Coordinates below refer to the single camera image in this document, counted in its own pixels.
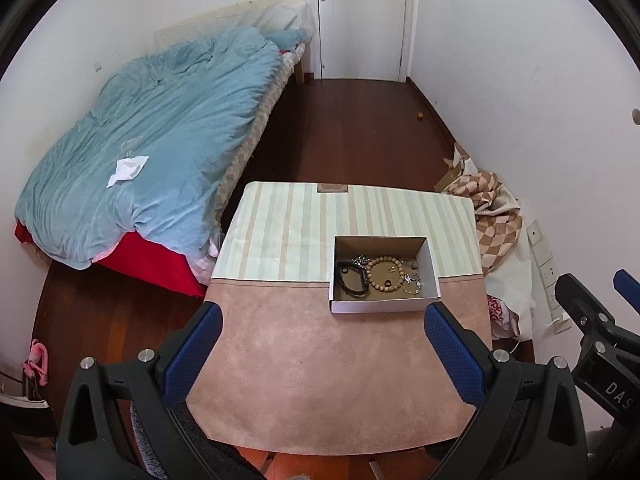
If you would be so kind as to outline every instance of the black bracelet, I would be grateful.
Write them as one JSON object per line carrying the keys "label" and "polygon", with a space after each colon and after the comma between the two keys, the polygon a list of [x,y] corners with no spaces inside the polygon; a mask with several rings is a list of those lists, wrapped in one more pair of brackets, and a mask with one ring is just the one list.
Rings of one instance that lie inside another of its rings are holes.
{"label": "black bracelet", "polygon": [[[342,274],[346,274],[349,270],[355,270],[360,275],[360,282],[362,283],[362,290],[353,290],[349,288],[342,277]],[[340,283],[340,287],[350,296],[360,298],[369,291],[369,280],[367,279],[364,267],[354,264],[353,262],[338,262],[335,264],[335,278]]]}

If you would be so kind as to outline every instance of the silver screw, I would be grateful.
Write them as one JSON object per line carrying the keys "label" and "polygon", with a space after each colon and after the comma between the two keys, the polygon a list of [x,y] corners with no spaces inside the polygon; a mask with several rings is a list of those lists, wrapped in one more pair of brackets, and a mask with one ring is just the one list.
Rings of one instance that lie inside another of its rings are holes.
{"label": "silver screw", "polygon": [[156,353],[151,348],[145,348],[141,350],[138,354],[138,361],[142,361],[143,363],[148,363],[156,356]]}
{"label": "silver screw", "polygon": [[554,357],[554,366],[556,368],[560,368],[561,370],[563,368],[566,368],[566,359],[564,357],[560,357],[560,356]]}
{"label": "silver screw", "polygon": [[94,363],[95,359],[93,357],[85,357],[84,359],[82,359],[82,361],[80,361],[80,367],[83,370],[88,370],[94,365]]}
{"label": "silver screw", "polygon": [[502,349],[494,350],[494,359],[499,363],[505,363],[509,360],[509,352]]}

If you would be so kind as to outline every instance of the wooden floor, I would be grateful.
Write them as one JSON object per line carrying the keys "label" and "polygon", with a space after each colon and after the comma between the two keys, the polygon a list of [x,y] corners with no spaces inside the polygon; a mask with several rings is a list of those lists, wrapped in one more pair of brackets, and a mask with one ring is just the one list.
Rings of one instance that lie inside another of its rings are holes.
{"label": "wooden floor", "polygon": [[[417,119],[423,112],[423,120]],[[253,180],[368,184],[433,190],[450,147],[407,84],[328,80],[288,86],[223,217],[226,228],[242,189]],[[60,420],[82,357],[119,362],[157,348],[181,328],[200,301],[101,266],[53,264],[42,291],[34,337],[49,349],[44,397]],[[255,461],[262,452],[245,451]],[[423,450],[379,459],[387,480],[425,478],[435,462]],[[273,480],[307,473],[313,480],[374,480],[363,457],[277,455]]]}

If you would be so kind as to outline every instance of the brown label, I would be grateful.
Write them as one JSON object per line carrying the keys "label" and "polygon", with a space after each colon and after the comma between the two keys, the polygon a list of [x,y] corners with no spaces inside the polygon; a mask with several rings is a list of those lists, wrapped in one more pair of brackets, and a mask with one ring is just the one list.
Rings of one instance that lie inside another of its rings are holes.
{"label": "brown label", "polygon": [[318,184],[318,193],[348,193],[347,184]]}

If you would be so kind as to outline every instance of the bracelet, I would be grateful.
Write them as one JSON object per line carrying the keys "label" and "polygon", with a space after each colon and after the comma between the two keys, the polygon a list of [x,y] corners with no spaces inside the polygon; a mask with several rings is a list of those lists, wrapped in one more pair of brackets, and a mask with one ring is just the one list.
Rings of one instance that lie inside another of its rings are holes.
{"label": "bracelet", "polygon": [[[391,280],[386,280],[384,285],[380,285],[373,280],[371,269],[377,264],[381,264],[382,262],[391,262],[400,271],[400,279],[395,285],[391,282]],[[398,258],[394,258],[392,256],[380,256],[379,258],[374,258],[373,260],[371,260],[367,265],[365,265],[364,269],[367,273],[367,279],[369,280],[371,286],[376,290],[379,290],[380,292],[395,292],[396,290],[401,288],[402,284],[404,283],[404,269],[402,268],[402,263]]]}
{"label": "bracelet", "polygon": [[[349,270],[355,270],[360,275],[360,282],[362,283],[362,290],[354,290],[353,288],[349,288],[342,278],[343,274],[349,272]],[[367,281],[367,277],[364,274],[365,269],[353,262],[338,262],[335,264],[335,277],[338,278],[338,282],[340,283],[340,287],[350,296],[355,296],[356,298],[360,298],[364,296],[369,291],[369,282]]]}

